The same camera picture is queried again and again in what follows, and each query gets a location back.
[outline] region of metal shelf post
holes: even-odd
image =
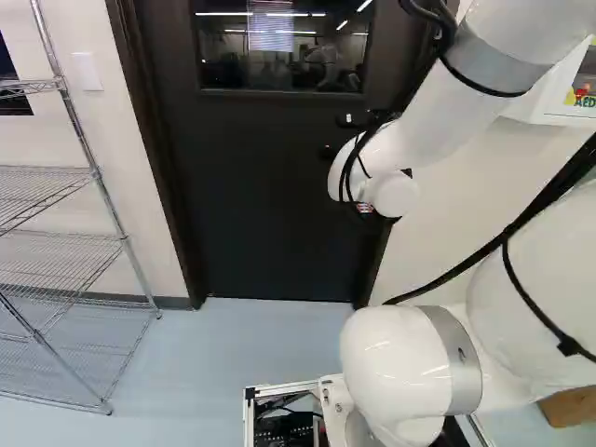
[[[139,259],[137,258],[132,245],[130,244],[129,237],[127,233],[124,231],[124,226],[122,225],[120,218],[118,217],[118,213],[115,210],[114,202],[110,198],[110,194],[105,187],[105,183],[103,182],[102,173],[100,172],[99,165],[95,159],[95,156],[91,152],[91,148],[88,143],[88,139],[85,135],[85,131],[83,130],[83,126],[81,125],[81,121],[78,117],[78,114],[75,110],[75,105],[71,99],[68,86],[64,81],[64,75],[62,73],[62,69],[60,64],[58,63],[58,58],[56,57],[56,51],[54,50],[54,46],[51,42],[49,37],[49,32],[47,31],[46,22],[44,20],[44,16],[42,14],[42,10],[38,0],[30,0],[31,9],[34,13],[35,17],[35,24],[37,26],[37,31],[41,37],[42,43],[44,45],[44,49],[47,54],[47,60],[49,61],[49,66],[51,68],[52,73],[54,74],[55,78],[61,79],[63,86],[60,88],[59,92],[61,94],[62,101],[64,102],[64,106],[66,107],[66,112],[73,124],[74,131],[76,132],[76,136],[81,144],[81,148],[85,153],[85,157],[87,158],[87,162],[89,166],[95,172],[95,181],[98,187],[100,188],[100,193],[102,195],[103,201],[105,203],[106,208],[112,218],[114,223],[114,227],[118,237],[122,240],[122,245],[124,248],[124,252],[127,254],[130,263],[132,264],[132,268],[135,271],[137,279],[141,284],[142,291],[144,295],[147,297],[147,301],[149,304],[156,309],[157,318],[161,318],[161,311],[157,308],[156,302],[154,300],[154,296],[151,292],[151,288],[149,287],[149,283],[147,282],[147,278],[144,275],[141,263],[139,263]]]

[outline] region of black cable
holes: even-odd
[[[358,156],[358,162],[360,164],[360,167],[362,168],[362,172],[364,172],[364,175],[366,175],[367,178],[371,179],[371,174],[369,174],[369,172],[366,170],[366,168],[364,168],[364,162],[362,161],[362,157]]]
[[[536,315],[536,317],[540,320],[542,324],[544,324],[549,331],[553,333],[555,337],[559,339],[559,350],[566,356],[574,356],[574,355],[581,355],[586,359],[596,363],[596,356],[589,352],[586,348],[584,348],[574,337],[568,335],[564,331],[557,326],[554,321],[552,321],[547,314],[545,314],[540,307],[535,303],[535,301],[530,297],[530,294],[523,288],[520,280],[518,279],[517,275],[515,274],[515,270],[513,269],[513,265],[511,265],[511,260],[509,258],[509,240],[508,238],[505,239],[503,245],[501,246],[501,251],[503,255],[503,266],[505,267],[505,271],[513,284],[513,287],[523,299],[523,301],[527,304],[530,310]]]
[[[401,7],[408,14],[411,14],[423,20],[431,21],[432,23],[439,25],[441,29],[441,43],[427,59],[427,62],[424,63],[416,71],[408,87],[405,88],[400,94],[396,95],[396,97],[391,102],[389,110],[379,113],[379,115],[376,117],[376,120],[373,123],[371,123],[370,127],[364,132],[362,137],[356,140],[354,144],[354,149],[352,149],[345,161],[345,164],[342,166],[342,172],[339,181],[340,202],[344,202],[344,187],[347,193],[348,201],[350,203],[356,202],[354,200],[350,186],[352,169],[356,160],[359,161],[363,170],[365,170],[365,173],[368,174],[359,156],[360,152],[368,143],[368,141],[374,136],[374,134],[386,122],[392,119],[392,117],[395,114],[395,111],[401,111],[405,108],[405,104],[420,87],[420,85],[422,84],[422,80],[424,80],[428,71],[430,70],[430,68],[432,68],[432,65],[435,63],[437,58],[441,54],[443,54],[454,41],[457,23],[455,21],[455,17],[451,14],[451,12],[447,8],[447,6],[442,2],[442,0],[435,0],[435,8],[439,11],[439,13],[431,12],[427,9],[420,7],[417,3],[414,2],[414,0],[399,0],[399,2]]]
[[[408,291],[384,302],[384,305],[397,305],[416,296],[434,291],[443,284],[458,277],[471,266],[479,263],[486,256],[498,249],[506,239],[513,236],[538,213],[557,201],[579,182],[594,166],[596,166],[596,134],[565,163],[559,172],[540,191],[530,205],[518,216],[512,224],[507,226],[499,235],[472,253],[464,261],[451,268],[440,277],[413,291]]]

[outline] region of wire shelving unit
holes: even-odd
[[[8,100],[22,95],[54,91],[65,88],[61,77],[54,79],[25,80],[3,79],[0,80],[0,90],[3,90],[2,99]]]
[[[1,80],[0,101],[59,92],[88,165],[0,165],[0,396],[110,414],[118,379],[161,313],[71,101],[39,0],[29,3],[53,77]],[[89,183],[102,195],[112,235],[16,229]],[[121,255],[146,302],[90,299],[85,292]]]

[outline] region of black cable tie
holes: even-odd
[[[571,357],[576,356],[577,354],[581,354],[581,345],[571,335],[567,335],[566,333],[561,334],[559,335],[559,340],[561,342],[557,345],[557,348],[562,352],[564,356]]]

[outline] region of door window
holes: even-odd
[[[360,93],[373,9],[373,0],[196,0],[201,86]]]

